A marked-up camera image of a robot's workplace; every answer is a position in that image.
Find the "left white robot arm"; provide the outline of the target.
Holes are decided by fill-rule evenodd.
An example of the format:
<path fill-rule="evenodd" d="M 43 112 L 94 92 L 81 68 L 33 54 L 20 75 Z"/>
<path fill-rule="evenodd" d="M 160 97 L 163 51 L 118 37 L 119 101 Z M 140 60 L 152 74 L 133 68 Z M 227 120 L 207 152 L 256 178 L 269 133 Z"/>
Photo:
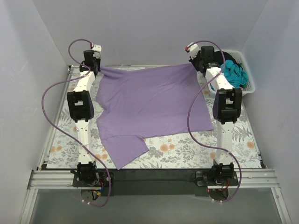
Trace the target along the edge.
<path fill-rule="evenodd" d="M 70 117 L 75 122 L 78 140 L 83 144 L 78 148 L 78 164 L 75 175 L 78 181 L 90 187 L 99 183 L 99 174 L 96 172 L 95 158 L 85 147 L 91 144 L 91 120 L 94 117 L 94 107 L 90 96 L 90 89 L 100 71 L 101 46 L 95 45 L 85 50 L 83 64 L 80 65 L 80 79 L 74 90 L 67 93 L 67 103 Z"/>

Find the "purple t shirt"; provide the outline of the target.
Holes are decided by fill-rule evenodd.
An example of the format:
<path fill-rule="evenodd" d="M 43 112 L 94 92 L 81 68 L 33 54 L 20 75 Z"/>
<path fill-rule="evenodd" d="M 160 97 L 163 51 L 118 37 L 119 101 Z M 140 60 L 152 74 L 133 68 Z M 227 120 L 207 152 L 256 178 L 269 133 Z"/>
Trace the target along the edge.
<path fill-rule="evenodd" d="M 103 113 L 97 126 L 117 169 L 148 151 L 145 138 L 213 130 L 191 64 L 100 71 L 103 78 L 95 99 Z"/>

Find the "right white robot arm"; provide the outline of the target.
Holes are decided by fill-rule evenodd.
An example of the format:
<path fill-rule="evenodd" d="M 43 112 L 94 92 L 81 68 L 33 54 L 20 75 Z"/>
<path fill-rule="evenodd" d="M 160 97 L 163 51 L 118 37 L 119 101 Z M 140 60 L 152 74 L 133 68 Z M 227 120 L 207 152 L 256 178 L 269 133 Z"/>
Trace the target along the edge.
<path fill-rule="evenodd" d="M 231 151 L 233 130 L 241 114 L 242 90 L 234 88 L 225 78 L 220 64 L 215 60 L 213 46 L 199 47 L 191 43 L 185 50 L 190 54 L 189 61 L 196 71 L 202 73 L 215 90 L 213 118 L 217 125 L 217 148 L 221 148 L 216 150 L 210 169 L 196 172 L 197 184 L 224 187 L 232 182 L 237 185 Z"/>

